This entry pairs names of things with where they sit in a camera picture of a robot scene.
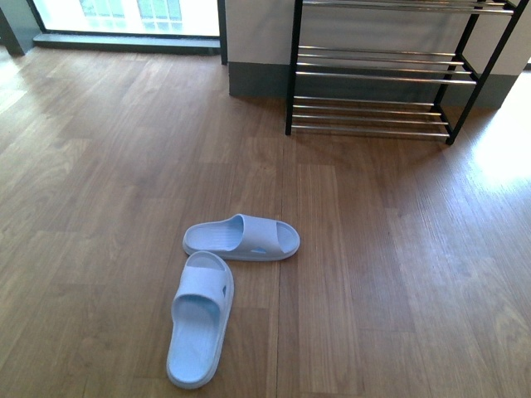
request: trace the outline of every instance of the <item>black frame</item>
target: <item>black frame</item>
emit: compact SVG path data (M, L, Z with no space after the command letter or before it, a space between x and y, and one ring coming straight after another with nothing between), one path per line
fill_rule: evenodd
M477 0L476 2L482 3L485 1L486 0ZM455 54L453 55L453 58L452 58L452 61L459 61L462 64L462 68L470 74L471 80L475 82L475 88L470 94L470 97L465 107L463 108L460 114L460 117L458 118L455 126L451 125L447 115L445 114L444 109L441 106L441 102L445 96L446 90L450 82L448 84L442 83L440 85L440 88L437 91L433 104L431 105L431 111L439 113L441 122L445 124L445 128L448 133L448 136L446 138L446 144L448 145L452 145L455 142L455 138L457 137L461 128L463 127L463 124L465 123L466 118L468 117L472 107L474 106L475 101L480 95L480 92L483 89L485 82L488 80L490 73L493 70L494 65L496 64L496 61L499 59L499 55L501 54L502 50L504 49L505 44L510 38L510 35L512 34L514 28L516 27L516 24L518 23L520 17L522 16L522 13L524 12L524 9L529 3L529 0L520 0L518 5L514 5L511 1L505 1L505 0L504 1L494 0L494 2L498 3L496 5L503 5L503 8L502 8L503 10L511 11L512 16L510 17L510 20L506 28L504 29L503 34L501 35L498 43L496 44L495 49L491 57L489 58L489 61L487 65L485 66L483 73L482 74L477 73L474 67L468 62L465 55L463 54L466 48L466 45L468 43L468 40L470 39L470 36L472 32L474 31L475 24L477 23L480 17L479 13L474 13L474 12L475 10L481 10L482 9L481 5L476 6L473 9L471 9L469 20L466 24L465 30L462 33L459 44L457 45L457 48L455 49ZM300 53L300 25L302 21L302 11L303 11L304 3L305 3L304 0L295 0L294 23L293 23L293 33L292 33L292 41L291 41L290 75L289 75L287 100L286 100L285 135L291 135L291 129L293 125L294 104L295 104L295 82L296 82L297 67L298 67L297 63L298 63L298 58L299 58L299 53ZM326 5L325 3L326 1L323 1L319 5L324 6ZM336 2L335 4L336 4L335 7L347 7L346 5L343 5L343 4L337 5L339 4L338 2ZM362 4L361 7L370 8L371 6L365 3L365 4ZM447 71L450 73L445 75L444 80L451 80L453 77L451 73L454 72L455 69L456 69L455 65L449 65L447 68Z
M37 10L37 6L33 2L33 0L26 0L27 5L32 10L33 16L35 17L35 21L37 22L37 25L41 28L41 32L47 32L46 27L44 25L44 21L42 21L41 14Z

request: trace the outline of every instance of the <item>slipper strap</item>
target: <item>slipper strap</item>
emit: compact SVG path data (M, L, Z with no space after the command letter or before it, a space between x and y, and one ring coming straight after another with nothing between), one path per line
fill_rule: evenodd
M265 250L268 255L282 254L276 220L239 215L243 220L243 236L235 251Z
M225 309L227 272L220 269L185 266L175 300L182 296L199 296L216 303L220 313Z

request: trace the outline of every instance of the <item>slipper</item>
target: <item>slipper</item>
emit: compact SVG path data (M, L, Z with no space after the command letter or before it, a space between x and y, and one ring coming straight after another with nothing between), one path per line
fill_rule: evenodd
M166 364L176 386L199 388L216 373L233 296L234 280L225 261L204 251L188 258L173 299Z
M224 221L188 228L183 248L189 255L205 250L225 260L277 261L293 255L300 245L293 226L282 221L236 214Z

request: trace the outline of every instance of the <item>window sill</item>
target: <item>window sill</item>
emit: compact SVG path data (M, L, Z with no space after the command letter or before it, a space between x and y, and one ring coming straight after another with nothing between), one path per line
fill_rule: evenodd
M217 38L100 36L42 33L33 38L35 46L70 50L127 51L179 55L221 54Z

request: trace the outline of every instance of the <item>white wall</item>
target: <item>white wall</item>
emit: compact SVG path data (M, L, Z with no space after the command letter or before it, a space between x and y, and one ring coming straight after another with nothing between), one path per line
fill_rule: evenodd
M290 62L293 0L226 0L230 62ZM468 16L428 12L307 7L301 43L409 51L453 51ZM507 17L481 16L465 54L482 70ZM495 74L519 75L531 56L531 6L520 20Z
M41 28L33 17L32 10L23 0L0 0L0 8L7 20L1 32L10 32L13 40L6 38L5 45L12 55L23 55L33 47L33 37L41 33Z

